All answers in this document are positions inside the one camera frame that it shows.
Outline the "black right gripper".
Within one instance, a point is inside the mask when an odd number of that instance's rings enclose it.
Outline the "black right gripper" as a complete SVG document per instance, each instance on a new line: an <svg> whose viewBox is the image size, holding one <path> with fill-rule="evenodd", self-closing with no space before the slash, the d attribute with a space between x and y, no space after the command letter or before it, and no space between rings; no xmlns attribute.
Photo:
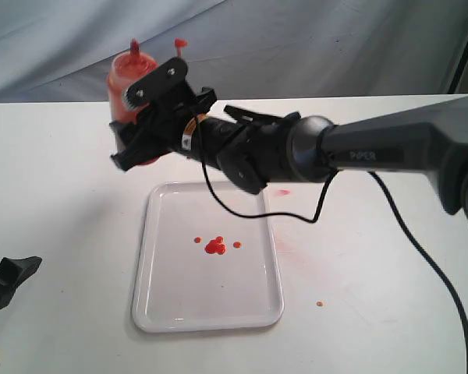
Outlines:
<svg viewBox="0 0 468 374"><path fill-rule="evenodd" d="M144 106L132 121L109 124L115 134L117 152L111 155L116 167L128 171L152 163L167 153L182 149L182 132L195 115L204 115L217 101L215 91L204 87L194 93L182 81Z"/></svg>

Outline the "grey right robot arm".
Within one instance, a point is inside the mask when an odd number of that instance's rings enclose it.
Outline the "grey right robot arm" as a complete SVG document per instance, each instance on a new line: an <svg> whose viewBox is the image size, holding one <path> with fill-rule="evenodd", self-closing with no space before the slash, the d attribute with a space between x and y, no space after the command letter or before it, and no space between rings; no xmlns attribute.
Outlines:
<svg viewBox="0 0 468 374"><path fill-rule="evenodd" d="M256 195L271 182L322 183L338 171L425 175L450 215L468 220L468 96L337 125L293 112L278 117L228 105L211 117L212 90L188 86L150 102L135 122L112 122L115 165L129 169L178 153Z"/></svg>

